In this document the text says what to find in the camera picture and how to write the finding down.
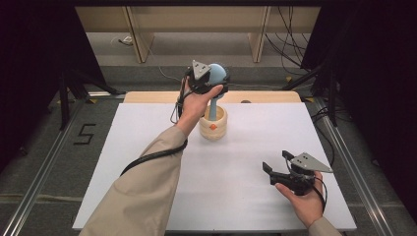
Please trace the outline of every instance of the person's right hand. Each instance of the person's right hand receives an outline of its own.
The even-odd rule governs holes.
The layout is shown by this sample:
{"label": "person's right hand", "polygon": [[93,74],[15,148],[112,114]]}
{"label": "person's right hand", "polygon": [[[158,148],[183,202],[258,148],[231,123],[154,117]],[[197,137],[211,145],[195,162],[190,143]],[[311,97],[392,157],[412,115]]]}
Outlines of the person's right hand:
{"label": "person's right hand", "polygon": [[[188,80],[189,77],[187,77],[185,80],[183,80],[182,83],[185,84],[185,91],[190,90],[188,86]],[[223,89],[223,86],[216,86],[212,88],[209,92],[205,94],[196,94],[192,92],[184,99],[183,104],[183,113],[178,120],[176,126],[182,130],[184,135],[188,137],[193,131],[194,127],[199,122],[200,118],[205,114],[206,108],[208,107],[209,101],[217,96],[221,90]]]}
{"label": "person's right hand", "polygon": [[[323,180],[323,175],[319,171],[315,171],[315,175],[316,178]],[[322,194],[322,182],[316,180],[314,185]],[[285,198],[291,202],[297,217],[301,220],[301,222],[304,223],[307,228],[309,228],[310,225],[314,223],[314,221],[323,217],[322,201],[315,191],[312,190],[305,196],[296,196],[290,189],[282,184],[275,184],[275,187]]]}

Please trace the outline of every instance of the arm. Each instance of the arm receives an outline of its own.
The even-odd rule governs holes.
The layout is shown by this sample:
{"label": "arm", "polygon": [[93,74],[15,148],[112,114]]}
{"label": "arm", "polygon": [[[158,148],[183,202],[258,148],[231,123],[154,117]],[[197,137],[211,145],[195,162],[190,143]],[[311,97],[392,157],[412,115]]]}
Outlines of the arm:
{"label": "arm", "polygon": [[[190,94],[178,123],[162,132],[142,155],[181,146],[222,86]],[[110,187],[81,235],[164,235],[175,196],[182,151],[139,164]]]}
{"label": "arm", "polygon": [[[316,178],[323,180],[323,175],[315,171]],[[311,236],[338,236],[340,233],[323,217],[322,202],[316,192],[311,191],[305,196],[296,196],[282,184],[276,184],[276,189],[287,198],[294,207],[297,217],[309,230]],[[323,184],[316,180],[315,187],[323,192]]]}

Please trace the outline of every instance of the white table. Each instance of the white table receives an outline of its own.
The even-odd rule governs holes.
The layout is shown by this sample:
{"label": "white table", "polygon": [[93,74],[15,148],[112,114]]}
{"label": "white table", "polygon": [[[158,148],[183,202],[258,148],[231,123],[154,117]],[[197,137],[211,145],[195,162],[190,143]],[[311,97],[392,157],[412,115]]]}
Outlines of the white table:
{"label": "white table", "polygon": [[[184,151],[167,231],[285,232],[304,229],[291,204],[269,184],[262,162],[287,173],[282,151],[328,160],[304,103],[222,103],[229,115],[217,142],[198,129]],[[148,143],[171,126],[172,103],[120,104],[74,228],[81,229],[111,183]],[[354,230],[333,174],[325,174],[325,216],[339,230]]]}

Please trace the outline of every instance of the metal rail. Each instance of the metal rail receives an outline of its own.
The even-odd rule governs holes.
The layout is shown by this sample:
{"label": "metal rail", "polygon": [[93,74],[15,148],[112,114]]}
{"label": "metal rail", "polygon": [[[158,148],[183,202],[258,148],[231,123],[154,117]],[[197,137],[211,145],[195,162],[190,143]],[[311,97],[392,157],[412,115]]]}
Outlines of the metal rail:
{"label": "metal rail", "polygon": [[[316,105],[319,110],[325,107],[325,103],[320,98],[317,99]],[[330,137],[335,143],[344,166],[346,167],[346,170],[349,173],[350,178],[355,185],[356,190],[358,191],[359,197],[361,198],[365,209],[371,217],[371,220],[374,223],[378,234],[384,236],[393,235],[382,208],[378,204],[371,189],[366,183],[364,176],[356,165],[356,162],[351,155],[346,143],[344,142],[343,137],[340,135],[337,127],[332,126],[330,120],[327,117],[325,117],[324,120],[328,128],[328,132],[330,133]]]}
{"label": "metal rail", "polygon": [[14,214],[11,216],[9,223],[2,235],[4,236],[15,236],[19,235],[22,227],[25,224],[26,219],[30,214],[30,210],[36,201],[36,198],[42,189],[46,179],[55,163],[55,160],[59,153],[61,152],[62,146],[65,144],[65,141],[68,137],[69,132],[71,131],[72,125],[74,120],[77,117],[80,109],[83,107],[85,103],[84,100],[78,100],[75,103],[74,110],[65,129],[59,131],[57,138],[55,139],[52,148],[49,150],[48,155],[43,160],[42,165],[40,166],[39,170],[37,171],[36,176],[34,177],[33,181],[30,184],[29,189],[25,193],[22,201],[20,202],[19,206],[17,207]]}

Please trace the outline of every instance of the beige jacket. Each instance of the beige jacket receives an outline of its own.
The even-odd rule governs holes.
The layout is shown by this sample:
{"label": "beige jacket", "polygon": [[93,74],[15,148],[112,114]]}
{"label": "beige jacket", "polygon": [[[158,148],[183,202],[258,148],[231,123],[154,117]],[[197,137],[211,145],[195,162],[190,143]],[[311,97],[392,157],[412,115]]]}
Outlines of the beige jacket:
{"label": "beige jacket", "polygon": [[[180,147],[186,140],[177,127],[162,132],[141,154]],[[80,235],[164,235],[180,175],[182,151],[128,170],[110,187]],[[313,236],[336,235],[323,218],[309,229]]]}

